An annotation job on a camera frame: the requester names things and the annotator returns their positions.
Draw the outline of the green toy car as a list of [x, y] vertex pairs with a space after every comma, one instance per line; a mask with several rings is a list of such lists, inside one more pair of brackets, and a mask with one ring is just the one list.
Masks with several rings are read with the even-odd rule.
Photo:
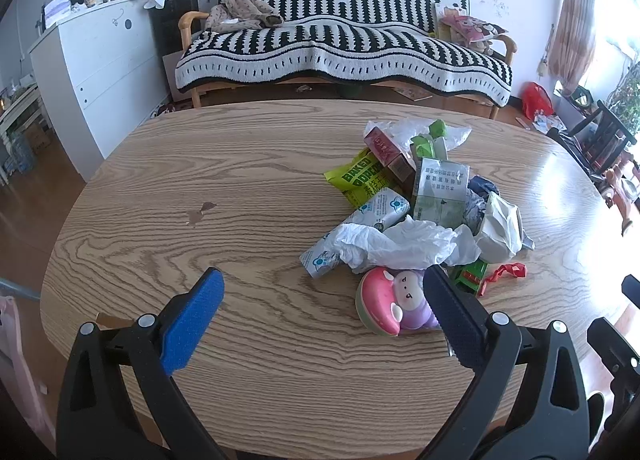
[[454, 285], [462, 287], [463, 290], [475, 296], [482, 296], [487, 269], [488, 264], [478, 259], [474, 263], [454, 267], [450, 270], [449, 278]]

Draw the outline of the white cabinet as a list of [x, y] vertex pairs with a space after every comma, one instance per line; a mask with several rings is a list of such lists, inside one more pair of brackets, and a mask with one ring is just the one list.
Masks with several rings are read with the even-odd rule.
[[86, 181], [169, 96], [151, 16], [137, 0], [71, 14], [29, 56], [53, 129]]

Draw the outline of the white tissue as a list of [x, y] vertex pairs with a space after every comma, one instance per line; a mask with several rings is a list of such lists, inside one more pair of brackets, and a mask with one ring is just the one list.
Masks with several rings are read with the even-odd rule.
[[480, 257], [480, 249], [468, 226], [445, 228], [428, 220], [407, 216], [376, 238], [367, 252], [361, 273], [374, 267], [392, 270], [425, 270], [433, 265], [467, 265]]

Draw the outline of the yellow popcorn snack bag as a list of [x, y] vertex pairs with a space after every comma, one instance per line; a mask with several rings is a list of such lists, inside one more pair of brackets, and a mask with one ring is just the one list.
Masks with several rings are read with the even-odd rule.
[[349, 163], [330, 169], [323, 176], [354, 209], [366, 204], [383, 188], [401, 193], [392, 174], [368, 148], [362, 149]]

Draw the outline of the grey green medicine box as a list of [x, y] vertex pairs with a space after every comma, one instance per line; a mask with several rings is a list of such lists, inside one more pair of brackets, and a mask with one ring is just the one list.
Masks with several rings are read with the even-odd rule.
[[413, 186], [415, 220], [456, 229], [462, 224], [468, 189], [468, 165], [422, 157]]

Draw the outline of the blue paper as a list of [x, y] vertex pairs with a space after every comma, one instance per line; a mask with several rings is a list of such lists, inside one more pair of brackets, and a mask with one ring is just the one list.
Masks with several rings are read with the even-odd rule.
[[473, 235], [476, 235], [485, 216], [485, 209], [489, 195], [500, 194], [498, 187], [492, 181], [480, 175], [473, 176], [466, 189], [463, 224], [467, 225]]

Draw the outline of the clear plastic bag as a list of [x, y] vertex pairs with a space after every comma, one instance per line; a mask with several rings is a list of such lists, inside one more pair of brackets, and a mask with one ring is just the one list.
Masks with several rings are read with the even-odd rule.
[[408, 119], [400, 119], [398, 121], [370, 121], [363, 129], [363, 134], [367, 136], [373, 128], [380, 128], [399, 149], [408, 152], [412, 138], [428, 135], [430, 127], [434, 123], [445, 125], [444, 140], [447, 151], [452, 151], [462, 146], [472, 133], [470, 126], [457, 127], [442, 120], [408, 117]]

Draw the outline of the beige clothes on sofa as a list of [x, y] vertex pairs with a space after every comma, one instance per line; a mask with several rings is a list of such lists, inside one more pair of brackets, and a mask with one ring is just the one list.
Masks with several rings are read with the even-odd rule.
[[221, 0], [210, 9], [205, 27], [214, 33], [261, 30], [284, 23], [279, 11], [263, 0]]

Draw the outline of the silver blister pill pack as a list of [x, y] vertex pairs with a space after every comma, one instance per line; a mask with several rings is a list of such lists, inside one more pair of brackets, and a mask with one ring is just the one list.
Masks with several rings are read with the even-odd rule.
[[325, 275], [343, 259], [352, 269], [362, 267], [373, 241], [403, 220], [409, 207], [401, 194], [383, 188], [300, 255], [299, 261], [312, 278]]

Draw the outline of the red plastic scrap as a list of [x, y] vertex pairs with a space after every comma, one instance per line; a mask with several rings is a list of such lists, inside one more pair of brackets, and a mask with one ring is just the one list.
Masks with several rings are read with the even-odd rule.
[[497, 282], [503, 276], [510, 276], [512, 278], [525, 278], [526, 275], [527, 267], [523, 263], [502, 264], [483, 280], [483, 282], [480, 284], [480, 290], [478, 290], [477, 296], [483, 297], [486, 293], [488, 285]]

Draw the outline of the black speaker beside sofa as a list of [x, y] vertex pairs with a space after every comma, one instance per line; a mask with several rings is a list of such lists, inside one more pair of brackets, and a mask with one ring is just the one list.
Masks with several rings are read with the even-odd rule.
[[150, 9], [152, 33], [171, 92], [177, 94], [176, 65], [183, 54], [179, 21], [190, 11], [198, 11], [198, 0], [166, 0], [161, 9]]

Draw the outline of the white green carton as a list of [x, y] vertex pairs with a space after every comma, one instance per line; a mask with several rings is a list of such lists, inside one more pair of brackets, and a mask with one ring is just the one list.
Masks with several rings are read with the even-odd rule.
[[475, 243], [480, 259], [487, 264], [505, 264], [520, 250], [535, 250], [534, 241], [524, 230], [520, 208], [495, 192], [488, 195]]

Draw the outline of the pink cushion on sofa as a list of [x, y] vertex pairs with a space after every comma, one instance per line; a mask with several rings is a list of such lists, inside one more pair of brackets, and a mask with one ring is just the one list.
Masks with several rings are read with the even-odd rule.
[[491, 42], [506, 30], [498, 24], [473, 18], [465, 8], [448, 7], [439, 2], [434, 5], [436, 34], [441, 40], [454, 42], [480, 53], [491, 54]]

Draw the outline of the striped black white sofa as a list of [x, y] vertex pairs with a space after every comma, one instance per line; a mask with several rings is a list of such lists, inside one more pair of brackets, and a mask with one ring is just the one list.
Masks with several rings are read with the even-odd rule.
[[437, 33], [445, 16], [468, 12], [470, 0], [261, 1], [281, 24], [233, 22], [228, 32], [206, 26], [192, 37], [188, 28], [196, 15], [182, 17], [184, 49], [175, 68], [180, 91], [319, 77], [347, 85], [408, 82], [444, 96], [481, 97], [495, 110], [509, 102], [511, 39], [504, 42], [506, 54], [487, 54]]

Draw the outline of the red cigarette box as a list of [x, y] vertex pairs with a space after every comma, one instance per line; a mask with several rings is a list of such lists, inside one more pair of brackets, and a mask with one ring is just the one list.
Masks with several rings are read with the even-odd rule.
[[384, 131], [381, 131], [378, 127], [373, 127], [367, 132], [363, 140], [386, 171], [389, 171], [401, 186], [408, 188], [413, 186], [416, 170], [410, 164], [405, 153], [395, 145], [395, 142]]

